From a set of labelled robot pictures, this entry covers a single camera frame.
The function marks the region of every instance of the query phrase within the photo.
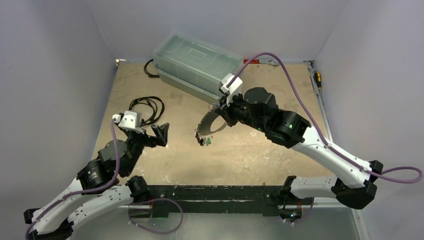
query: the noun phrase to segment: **translucent plastic box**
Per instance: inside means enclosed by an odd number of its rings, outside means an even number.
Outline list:
[[[201,95],[221,97],[221,80],[243,64],[242,56],[183,33],[168,36],[153,50],[153,60],[164,82],[208,102],[216,100]]]

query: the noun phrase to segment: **wooden table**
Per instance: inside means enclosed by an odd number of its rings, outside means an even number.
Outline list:
[[[94,157],[112,139],[109,126],[113,114],[123,113],[133,99],[157,96],[165,104],[165,111],[157,124],[170,124],[168,146],[146,147],[130,177],[144,176],[152,185],[282,185],[290,175],[321,177],[331,174],[309,157],[276,145],[262,132],[240,123],[214,134],[211,145],[199,146],[194,137],[195,128],[208,111],[209,103],[162,82],[160,78],[148,78],[143,67],[144,63],[124,62],[119,65]],[[148,69],[156,73],[151,65]],[[287,69],[303,102],[324,130],[307,67],[289,64]],[[252,64],[241,79],[243,93],[253,87],[264,87],[275,95],[280,109],[295,111],[308,119],[280,66]],[[152,114],[142,105],[137,105],[135,110],[145,119]],[[223,122],[216,120],[212,129]],[[118,139],[125,140],[125,135],[116,130]],[[147,133],[153,135],[150,127]]]

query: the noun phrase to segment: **floor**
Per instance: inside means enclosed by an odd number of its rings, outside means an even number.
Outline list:
[[[170,124],[168,146],[145,148],[130,177],[143,176],[151,185],[282,185],[290,175],[331,175],[309,157],[276,145],[263,133],[242,124],[226,127],[214,134],[209,146],[199,146],[195,128],[208,111],[209,103],[162,82],[160,78],[148,78],[143,67],[144,63],[120,63],[94,157],[112,139],[109,126],[113,114],[127,110],[133,99],[157,96],[165,104],[165,111],[157,124]],[[287,69],[303,102],[319,127],[325,129],[307,67],[289,64]],[[148,70],[156,73],[152,65]],[[251,64],[241,79],[243,93],[253,87],[264,87],[275,95],[280,109],[295,111],[308,119],[280,66]],[[151,110],[143,106],[136,106],[135,110],[144,118],[151,114]],[[212,130],[222,123],[223,120],[216,120]],[[153,135],[149,127],[147,133]],[[125,140],[120,131],[117,131],[117,137]],[[121,178],[121,183],[130,177]]]

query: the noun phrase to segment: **gray wall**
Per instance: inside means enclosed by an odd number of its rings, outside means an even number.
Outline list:
[[[246,58],[317,57],[347,0],[87,0],[115,58],[147,60],[180,30]]]
[[[423,13],[422,0],[350,0],[316,59],[334,141],[385,168],[424,169]],[[424,183],[376,184],[371,239],[423,239]]]
[[[115,63],[84,0],[0,3],[1,239],[91,159]]]

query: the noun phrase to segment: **robotic arm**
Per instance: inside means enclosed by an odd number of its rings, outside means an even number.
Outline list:
[[[331,143],[333,149],[363,167],[359,169],[330,150],[308,120],[296,112],[279,109],[272,93],[263,87],[255,87],[243,96],[243,82],[239,78],[231,86],[226,86],[232,78],[233,75],[229,74],[222,80],[220,90],[225,96],[220,99],[220,107],[214,110],[215,114],[221,116],[229,127],[241,123],[261,131],[273,143],[305,154],[335,174],[312,178],[289,176],[282,189],[285,202],[295,205],[301,199],[324,197],[335,198],[353,209],[363,209],[374,199],[377,177],[367,171],[381,174],[382,163],[362,160]],[[201,132],[196,137],[201,145],[205,142]]]
[[[74,229],[105,212],[132,202],[145,202],[150,197],[146,181],[142,176],[133,176],[118,188],[110,189],[119,156],[118,174],[128,177],[133,171],[145,147],[165,147],[168,140],[169,123],[151,125],[155,136],[146,134],[140,128],[141,115],[134,111],[115,114],[115,124],[127,136],[126,141],[114,141],[98,151],[96,159],[81,169],[71,184],[43,208],[28,209],[24,212],[25,222],[31,224],[27,239],[65,240]]]

